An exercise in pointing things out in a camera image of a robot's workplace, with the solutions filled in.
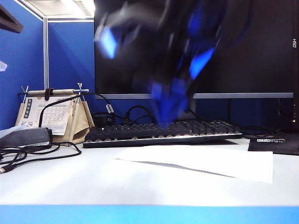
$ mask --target ceiling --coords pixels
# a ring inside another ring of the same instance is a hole
[[[37,14],[49,19],[91,19],[93,0],[18,0]]]

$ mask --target calendar page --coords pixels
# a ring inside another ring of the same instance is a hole
[[[38,127],[41,111],[46,105],[69,97],[71,96],[51,96],[48,101],[44,97],[27,97],[19,125],[27,123],[32,127]],[[64,135],[73,105],[74,102],[71,100],[45,109],[42,127],[51,129],[53,135]]]

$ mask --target logo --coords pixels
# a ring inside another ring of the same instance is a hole
[[[297,47],[297,40],[293,38],[293,48]]]
[[[257,139],[257,142],[275,142],[275,143],[281,143],[285,142],[285,139]]]

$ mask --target charger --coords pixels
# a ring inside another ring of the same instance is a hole
[[[52,141],[52,130],[38,127],[11,132],[0,138],[0,147],[45,146]]]

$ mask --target calendar stand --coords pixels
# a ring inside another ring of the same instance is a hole
[[[73,97],[76,95],[80,95],[82,92],[88,92],[89,90],[82,90],[82,84],[79,84],[80,90],[75,89],[67,89],[67,90],[52,90],[51,96],[67,96]],[[29,97],[45,97],[47,94],[46,91],[28,91],[28,87],[26,91],[23,89],[23,92],[26,92],[23,102],[20,105],[17,120],[15,125],[20,124],[20,120],[22,118],[23,111],[25,109],[25,100],[26,96]],[[69,114],[67,119],[67,126],[64,135],[53,135],[54,142],[64,142],[69,141],[74,144],[82,143],[84,141],[85,136],[89,132],[89,128],[94,127],[93,119],[89,111],[89,107],[87,102],[83,97],[83,101],[81,98],[73,99],[72,112]]]

